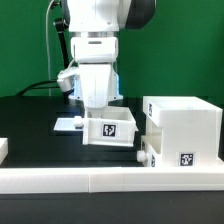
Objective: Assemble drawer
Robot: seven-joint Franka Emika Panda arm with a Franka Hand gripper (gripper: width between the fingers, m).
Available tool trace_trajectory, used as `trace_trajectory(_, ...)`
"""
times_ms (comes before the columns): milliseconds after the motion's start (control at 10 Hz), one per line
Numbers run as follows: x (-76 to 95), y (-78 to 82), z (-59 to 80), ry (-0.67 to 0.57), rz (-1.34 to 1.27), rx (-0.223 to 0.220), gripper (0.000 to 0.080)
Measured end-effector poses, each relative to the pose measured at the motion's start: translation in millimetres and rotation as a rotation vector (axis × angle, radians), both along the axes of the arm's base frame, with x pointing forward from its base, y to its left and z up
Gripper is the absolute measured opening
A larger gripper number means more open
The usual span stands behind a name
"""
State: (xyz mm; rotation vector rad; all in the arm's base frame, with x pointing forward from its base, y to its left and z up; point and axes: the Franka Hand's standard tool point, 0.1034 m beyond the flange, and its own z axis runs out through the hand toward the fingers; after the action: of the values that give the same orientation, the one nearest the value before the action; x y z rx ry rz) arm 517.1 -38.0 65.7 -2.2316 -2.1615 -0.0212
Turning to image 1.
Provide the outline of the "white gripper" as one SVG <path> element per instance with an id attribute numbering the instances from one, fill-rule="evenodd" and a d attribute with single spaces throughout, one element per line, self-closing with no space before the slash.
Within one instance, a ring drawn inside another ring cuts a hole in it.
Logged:
<path id="1" fill-rule="evenodd" d="M 110 64 L 81 64 L 79 66 L 78 74 L 86 108 L 99 109 L 107 105 L 111 70 Z"/>

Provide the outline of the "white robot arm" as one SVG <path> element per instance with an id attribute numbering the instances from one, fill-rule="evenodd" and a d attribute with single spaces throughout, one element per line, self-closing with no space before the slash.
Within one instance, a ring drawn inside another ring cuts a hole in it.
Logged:
<path id="1" fill-rule="evenodd" d="M 119 98 L 118 57 L 121 29 L 140 29 L 154 16 L 156 0 L 62 0 L 76 69 L 76 97 L 89 109 Z"/>

